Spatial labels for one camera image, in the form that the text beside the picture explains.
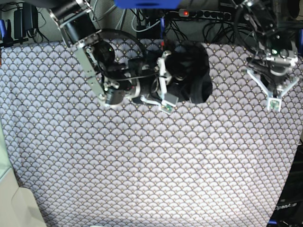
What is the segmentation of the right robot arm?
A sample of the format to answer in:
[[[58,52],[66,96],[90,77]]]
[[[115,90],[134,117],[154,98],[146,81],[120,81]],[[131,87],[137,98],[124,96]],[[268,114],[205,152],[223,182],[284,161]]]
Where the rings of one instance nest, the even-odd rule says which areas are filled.
[[[116,29],[102,29],[93,24],[96,15],[86,0],[68,0],[48,9],[62,35],[64,43],[75,48],[75,56],[87,76],[87,82],[101,106],[118,107],[124,99],[135,103],[157,106],[170,114],[178,97],[168,92],[172,76],[168,73],[164,51],[154,59],[133,35]],[[113,47],[104,35],[123,35],[134,41],[142,53],[141,58],[126,64],[115,62]]]

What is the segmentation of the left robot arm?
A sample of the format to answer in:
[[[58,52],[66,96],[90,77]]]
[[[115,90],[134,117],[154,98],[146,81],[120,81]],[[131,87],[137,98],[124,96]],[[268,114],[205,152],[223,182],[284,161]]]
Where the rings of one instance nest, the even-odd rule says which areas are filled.
[[[244,19],[252,31],[255,45],[240,35]],[[247,73],[267,97],[267,109],[281,111],[283,97],[299,82],[290,76],[299,61],[294,34],[303,27],[290,13],[286,0],[240,0],[236,3],[234,32],[252,56],[247,59]]]

